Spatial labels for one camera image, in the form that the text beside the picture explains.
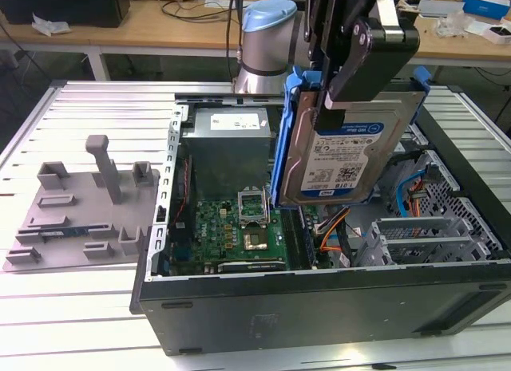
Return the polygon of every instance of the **metal slotted platform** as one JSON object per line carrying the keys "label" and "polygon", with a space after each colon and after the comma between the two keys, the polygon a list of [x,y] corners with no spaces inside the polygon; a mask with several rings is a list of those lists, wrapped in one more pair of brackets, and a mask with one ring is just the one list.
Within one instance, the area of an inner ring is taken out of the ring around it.
{"label": "metal slotted platform", "polygon": [[426,109],[511,212],[511,143],[464,94],[434,87]]}
{"label": "metal slotted platform", "polygon": [[[50,89],[0,156],[2,261],[38,189],[35,173],[44,160],[62,160],[73,172],[95,170],[83,148],[89,134],[101,133],[109,136],[119,168],[136,160],[158,168],[172,94],[229,90],[226,84],[148,82],[70,82]],[[435,89],[426,107],[456,144],[464,144],[464,154],[493,191],[509,190],[511,171],[490,170],[494,162],[510,165],[509,145],[485,126],[486,117],[447,88]],[[485,156],[477,156],[482,149]],[[413,370],[511,369],[511,302],[453,337],[169,358],[145,317],[129,312],[135,269],[134,263],[0,274],[0,369],[368,370],[374,363]]]}

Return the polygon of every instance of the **motherboard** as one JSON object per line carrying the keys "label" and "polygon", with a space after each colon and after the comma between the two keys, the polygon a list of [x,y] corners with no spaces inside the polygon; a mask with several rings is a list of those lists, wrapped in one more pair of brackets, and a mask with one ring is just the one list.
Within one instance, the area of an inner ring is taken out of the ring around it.
{"label": "motherboard", "polygon": [[315,207],[303,211],[274,209],[265,190],[245,189],[237,199],[202,200],[196,205],[189,244],[171,245],[174,275],[294,270],[297,229],[291,216],[303,217],[311,231],[318,222]]}

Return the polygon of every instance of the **hard drive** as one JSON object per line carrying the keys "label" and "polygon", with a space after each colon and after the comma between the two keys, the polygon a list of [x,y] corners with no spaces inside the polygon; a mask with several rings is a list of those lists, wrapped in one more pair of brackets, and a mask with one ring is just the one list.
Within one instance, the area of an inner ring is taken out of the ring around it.
{"label": "hard drive", "polygon": [[283,207],[364,202],[425,93],[381,92],[373,101],[352,103],[340,129],[319,132],[311,121],[316,95],[300,94],[287,157],[275,159],[283,171],[274,198]]}

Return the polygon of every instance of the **black computer case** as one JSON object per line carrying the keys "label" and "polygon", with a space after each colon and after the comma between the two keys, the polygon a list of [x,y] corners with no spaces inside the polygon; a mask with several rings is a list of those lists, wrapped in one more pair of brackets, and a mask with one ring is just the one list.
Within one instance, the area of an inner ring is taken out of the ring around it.
{"label": "black computer case", "polygon": [[129,10],[129,0],[0,0],[0,10],[11,24],[30,24],[32,14],[70,25],[118,27]]}
{"label": "black computer case", "polygon": [[[425,109],[418,127],[511,242],[509,213]],[[511,298],[511,263],[145,282],[146,259],[131,310],[147,315],[167,355],[451,335]]]}

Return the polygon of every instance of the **wd label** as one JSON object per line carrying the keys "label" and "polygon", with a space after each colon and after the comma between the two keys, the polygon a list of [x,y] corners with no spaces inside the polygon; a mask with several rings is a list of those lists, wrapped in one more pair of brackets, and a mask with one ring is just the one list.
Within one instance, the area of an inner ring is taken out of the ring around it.
{"label": "wd label", "polygon": [[365,151],[380,138],[383,128],[380,122],[348,123],[335,133],[316,134],[302,193],[326,197],[356,188],[369,160]]}

